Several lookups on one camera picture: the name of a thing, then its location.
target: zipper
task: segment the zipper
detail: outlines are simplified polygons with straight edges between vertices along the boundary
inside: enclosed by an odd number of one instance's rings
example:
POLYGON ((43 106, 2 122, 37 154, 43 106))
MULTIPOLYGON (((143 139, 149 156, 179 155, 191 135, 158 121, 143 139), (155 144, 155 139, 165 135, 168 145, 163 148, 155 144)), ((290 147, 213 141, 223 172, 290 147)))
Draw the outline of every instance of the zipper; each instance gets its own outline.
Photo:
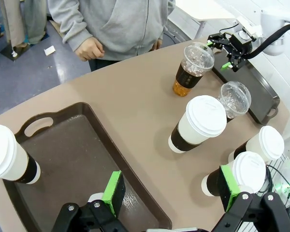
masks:
POLYGON ((147 22, 148 22, 148 12, 149 12, 149 0, 147 0, 147 16, 146 16, 146 23, 145 23, 144 36, 143 36, 143 39, 142 39, 142 40, 140 41, 140 43, 139 43, 139 47, 138 47, 138 49, 137 49, 137 53, 136 53, 137 56, 139 55, 140 46, 141 46, 142 42, 143 42, 144 39, 145 39, 146 29, 147 29, 147 22))

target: orange liquid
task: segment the orange liquid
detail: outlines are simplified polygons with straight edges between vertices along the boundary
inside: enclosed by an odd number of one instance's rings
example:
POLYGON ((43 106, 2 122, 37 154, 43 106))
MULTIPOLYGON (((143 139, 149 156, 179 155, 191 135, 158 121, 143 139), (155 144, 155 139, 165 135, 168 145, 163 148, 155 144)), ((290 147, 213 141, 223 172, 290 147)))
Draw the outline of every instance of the orange liquid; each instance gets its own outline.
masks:
POLYGON ((184 97, 186 96, 192 89, 191 88, 185 88, 182 87, 176 80, 173 84, 173 91, 176 93, 178 96, 184 97))

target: human hand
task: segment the human hand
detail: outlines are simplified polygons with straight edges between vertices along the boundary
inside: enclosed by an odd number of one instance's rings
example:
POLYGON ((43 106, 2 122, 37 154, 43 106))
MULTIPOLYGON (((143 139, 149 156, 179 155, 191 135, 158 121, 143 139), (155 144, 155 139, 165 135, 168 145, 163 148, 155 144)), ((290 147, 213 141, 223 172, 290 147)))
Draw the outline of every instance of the human hand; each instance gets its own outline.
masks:
POLYGON ((102 58, 104 50, 102 44, 94 37, 86 39, 75 51, 81 61, 102 58))
POLYGON ((154 45, 153 45, 153 47, 152 47, 151 50, 155 51, 155 50, 157 50, 157 49, 160 49, 160 48, 161 48, 161 45, 162 45, 162 40, 161 40, 161 39, 158 39, 158 40, 154 43, 154 45))

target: gray sweatshirt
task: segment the gray sweatshirt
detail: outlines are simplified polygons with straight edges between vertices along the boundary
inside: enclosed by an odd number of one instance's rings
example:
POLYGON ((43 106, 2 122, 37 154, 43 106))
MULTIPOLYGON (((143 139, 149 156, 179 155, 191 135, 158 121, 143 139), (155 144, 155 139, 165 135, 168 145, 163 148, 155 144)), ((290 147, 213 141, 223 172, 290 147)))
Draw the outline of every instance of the gray sweatshirt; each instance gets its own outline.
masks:
POLYGON ((175 0, 48 0, 48 5, 73 51, 93 36, 103 44, 103 59, 124 60, 162 39, 175 0))

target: brown serving tray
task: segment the brown serving tray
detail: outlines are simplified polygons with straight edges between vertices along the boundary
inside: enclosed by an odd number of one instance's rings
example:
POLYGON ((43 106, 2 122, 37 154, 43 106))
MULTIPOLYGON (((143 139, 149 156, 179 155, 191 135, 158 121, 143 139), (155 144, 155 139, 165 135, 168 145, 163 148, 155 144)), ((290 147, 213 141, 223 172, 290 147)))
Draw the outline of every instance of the brown serving tray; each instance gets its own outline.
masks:
POLYGON ((83 102, 56 113, 30 118, 15 135, 39 163, 41 177, 33 185, 4 180, 10 199, 29 232, 50 232, 65 203, 83 206, 103 192, 113 171, 123 172, 126 194, 119 220, 130 232, 171 229, 172 223, 122 156, 91 107, 83 102), (43 118, 53 124, 31 137, 25 129, 43 118))

